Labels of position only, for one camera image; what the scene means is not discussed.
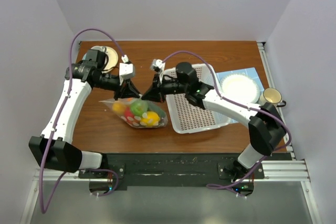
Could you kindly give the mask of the green fake cucumber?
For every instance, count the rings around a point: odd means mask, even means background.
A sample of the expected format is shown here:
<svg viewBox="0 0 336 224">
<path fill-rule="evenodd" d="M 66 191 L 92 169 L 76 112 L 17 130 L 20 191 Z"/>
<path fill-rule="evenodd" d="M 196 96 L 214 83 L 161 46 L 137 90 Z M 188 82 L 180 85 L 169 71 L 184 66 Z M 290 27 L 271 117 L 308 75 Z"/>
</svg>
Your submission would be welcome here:
<svg viewBox="0 0 336 224">
<path fill-rule="evenodd" d="M 166 117 L 166 112 L 151 101 L 148 101 L 148 111 L 155 112 L 160 118 Z"/>
</svg>

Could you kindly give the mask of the polka dot zip bag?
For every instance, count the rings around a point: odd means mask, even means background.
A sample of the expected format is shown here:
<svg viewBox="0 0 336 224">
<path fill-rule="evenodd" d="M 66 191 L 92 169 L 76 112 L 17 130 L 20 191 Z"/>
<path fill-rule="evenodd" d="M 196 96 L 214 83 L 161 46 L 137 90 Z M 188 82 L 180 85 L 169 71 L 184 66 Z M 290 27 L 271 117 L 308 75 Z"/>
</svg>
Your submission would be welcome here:
<svg viewBox="0 0 336 224">
<path fill-rule="evenodd" d="M 166 112 L 156 103 L 140 98 L 107 99 L 106 105 L 116 116 L 135 129 L 156 129 L 168 123 Z"/>
</svg>

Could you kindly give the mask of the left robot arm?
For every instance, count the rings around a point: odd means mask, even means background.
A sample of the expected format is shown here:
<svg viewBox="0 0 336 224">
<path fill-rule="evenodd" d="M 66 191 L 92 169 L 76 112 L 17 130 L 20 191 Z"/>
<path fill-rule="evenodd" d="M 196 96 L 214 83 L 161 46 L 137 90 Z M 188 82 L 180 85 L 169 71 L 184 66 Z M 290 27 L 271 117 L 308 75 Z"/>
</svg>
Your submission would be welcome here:
<svg viewBox="0 0 336 224">
<path fill-rule="evenodd" d="M 119 74 L 105 73 L 107 54 L 90 49 L 86 57 L 67 68 L 56 109 L 40 136 L 30 138 L 28 146 L 41 169 L 74 173 L 90 169 L 97 178 L 108 174 L 109 165 L 103 154 L 81 151 L 73 146 L 74 129 L 84 102 L 93 88 L 114 92 L 114 99 L 139 98 L 140 92 L 132 83 L 135 67 L 122 56 Z"/>
</svg>

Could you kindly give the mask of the green fake custard apple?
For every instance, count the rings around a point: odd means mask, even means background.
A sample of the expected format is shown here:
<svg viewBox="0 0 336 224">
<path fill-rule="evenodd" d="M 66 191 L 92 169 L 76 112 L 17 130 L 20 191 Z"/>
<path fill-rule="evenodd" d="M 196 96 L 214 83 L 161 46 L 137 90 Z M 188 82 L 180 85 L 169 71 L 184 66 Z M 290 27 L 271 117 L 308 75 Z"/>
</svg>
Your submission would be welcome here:
<svg viewBox="0 0 336 224">
<path fill-rule="evenodd" d="M 136 116 L 142 116 L 148 110 L 148 103 L 141 99 L 135 99 L 130 104 L 130 110 Z"/>
</svg>

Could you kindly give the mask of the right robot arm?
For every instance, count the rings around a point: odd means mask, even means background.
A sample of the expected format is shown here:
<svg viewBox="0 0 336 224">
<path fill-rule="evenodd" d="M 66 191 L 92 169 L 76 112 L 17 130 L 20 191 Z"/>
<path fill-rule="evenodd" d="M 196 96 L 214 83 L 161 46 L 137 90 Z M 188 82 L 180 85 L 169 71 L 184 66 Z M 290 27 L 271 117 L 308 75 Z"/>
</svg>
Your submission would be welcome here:
<svg viewBox="0 0 336 224">
<path fill-rule="evenodd" d="M 163 102 L 167 95 L 183 94 L 189 104 L 225 115 L 248 128 L 250 143 L 234 165 L 237 177 L 250 175 L 253 166 L 264 156 L 271 155 L 286 135 L 285 125 L 274 105 L 231 101 L 223 96 L 215 84 L 201 82 L 188 62 L 176 66 L 175 78 L 165 78 L 164 67 L 162 60 L 153 60 L 151 69 L 156 73 L 152 85 L 142 96 L 143 100 Z"/>
</svg>

